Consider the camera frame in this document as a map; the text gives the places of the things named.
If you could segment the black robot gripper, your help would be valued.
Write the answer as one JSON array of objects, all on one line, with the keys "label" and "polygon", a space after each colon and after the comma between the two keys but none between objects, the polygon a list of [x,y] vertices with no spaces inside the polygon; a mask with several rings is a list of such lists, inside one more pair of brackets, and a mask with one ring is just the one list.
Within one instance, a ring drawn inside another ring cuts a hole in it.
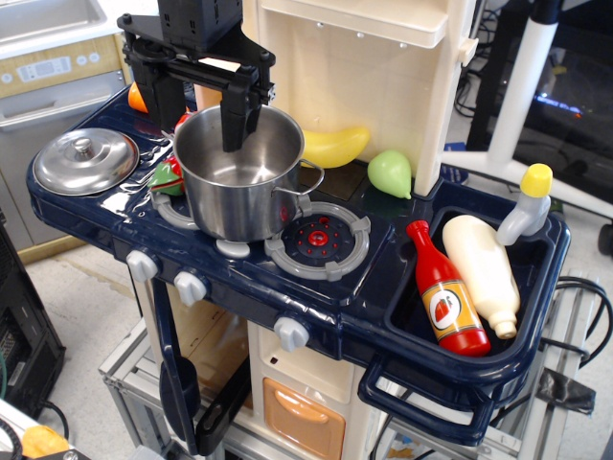
[{"label": "black robot gripper", "polygon": [[[226,152],[240,150],[257,129],[261,102],[274,99],[270,68],[276,57],[248,38],[242,29],[241,1],[159,1],[156,15],[125,13],[117,25],[125,32],[125,59],[148,110],[149,118],[165,132],[172,132],[186,112],[183,82],[164,67],[143,62],[172,61],[185,57],[238,63],[255,70],[254,91],[226,89],[220,103],[222,146]],[[137,57],[136,41],[145,46]]]}]

